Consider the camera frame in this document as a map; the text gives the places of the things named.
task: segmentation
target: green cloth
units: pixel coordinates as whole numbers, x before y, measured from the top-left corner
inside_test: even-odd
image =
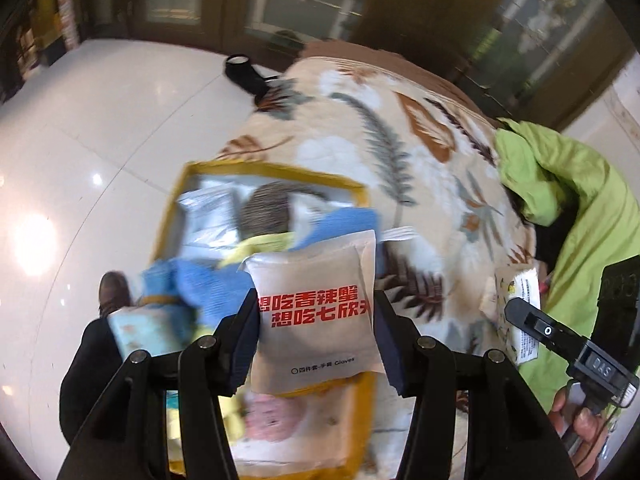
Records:
[[[559,197],[549,192],[548,175],[532,172],[522,164],[523,157],[533,156],[540,168],[578,196],[578,215],[558,256],[545,312],[576,332],[591,335],[604,267],[640,254],[638,202],[623,177],[595,150],[544,126],[503,121],[513,132],[496,132],[500,175],[508,176],[505,186],[530,195],[527,205],[532,215],[545,217],[561,206]],[[530,155],[524,155],[522,139]],[[566,362],[542,346],[537,359],[520,367],[546,410],[568,380],[565,370]]]

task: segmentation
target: white tile floor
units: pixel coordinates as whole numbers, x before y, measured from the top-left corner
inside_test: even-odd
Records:
[[[68,450],[58,391],[101,275],[146,267],[182,165],[252,111],[223,59],[88,41],[0,107],[0,421],[42,480]]]

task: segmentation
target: leaf-patterned tablecloth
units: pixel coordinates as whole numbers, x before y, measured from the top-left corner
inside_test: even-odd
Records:
[[[218,158],[268,160],[366,184],[383,230],[416,236],[385,243],[385,289],[422,334],[482,354],[495,332],[479,310],[496,267],[530,261],[535,240],[512,210],[496,170],[494,128],[479,114],[370,64],[299,60]],[[367,470],[393,478],[413,403],[378,381]],[[466,442],[460,399],[452,475]]]

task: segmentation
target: screw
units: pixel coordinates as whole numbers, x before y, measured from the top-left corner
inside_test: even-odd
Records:
[[[146,352],[144,350],[136,350],[129,356],[129,361],[134,364],[139,364],[146,359]]]
[[[431,350],[436,348],[436,340],[433,337],[429,337],[428,335],[423,335],[418,338],[418,346],[423,350]]]
[[[198,346],[203,350],[206,350],[207,348],[211,348],[215,344],[216,344],[216,338],[212,335],[204,335],[198,339]]]
[[[504,361],[504,354],[499,350],[496,350],[495,348],[489,350],[487,357],[494,363],[501,363],[502,361]]]

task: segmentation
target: packet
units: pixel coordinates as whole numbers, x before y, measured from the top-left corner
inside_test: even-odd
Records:
[[[232,184],[183,193],[176,202],[186,213],[180,257],[223,259],[240,241]]]
[[[504,307],[513,298],[522,298],[540,309],[538,273],[526,265],[502,267],[495,271],[497,291],[498,337],[506,353],[515,365],[521,365],[538,357],[538,342],[504,317]]]
[[[245,260],[260,309],[254,392],[383,372],[372,329],[375,252],[371,230]]]

